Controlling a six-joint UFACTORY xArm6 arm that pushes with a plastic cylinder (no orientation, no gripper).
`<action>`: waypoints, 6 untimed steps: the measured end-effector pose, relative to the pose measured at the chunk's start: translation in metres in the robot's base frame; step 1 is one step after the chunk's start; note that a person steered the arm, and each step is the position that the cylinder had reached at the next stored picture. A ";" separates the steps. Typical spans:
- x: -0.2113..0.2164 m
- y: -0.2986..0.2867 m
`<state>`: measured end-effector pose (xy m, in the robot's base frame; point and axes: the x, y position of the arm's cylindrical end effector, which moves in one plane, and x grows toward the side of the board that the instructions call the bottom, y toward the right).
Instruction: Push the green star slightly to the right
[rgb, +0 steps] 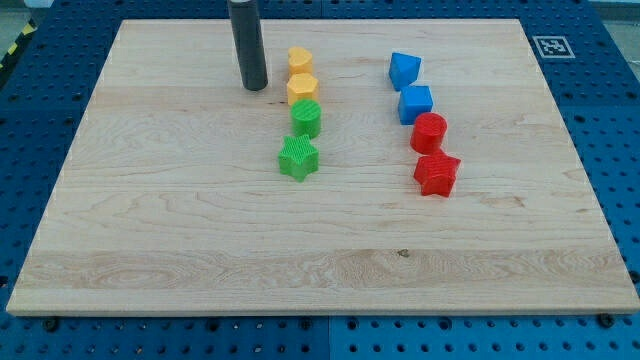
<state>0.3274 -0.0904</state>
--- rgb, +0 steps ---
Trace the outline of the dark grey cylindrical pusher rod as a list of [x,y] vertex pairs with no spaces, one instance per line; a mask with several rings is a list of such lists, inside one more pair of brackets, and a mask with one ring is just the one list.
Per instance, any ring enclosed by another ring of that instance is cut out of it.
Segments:
[[260,91],[268,84],[258,2],[228,0],[228,12],[243,87]]

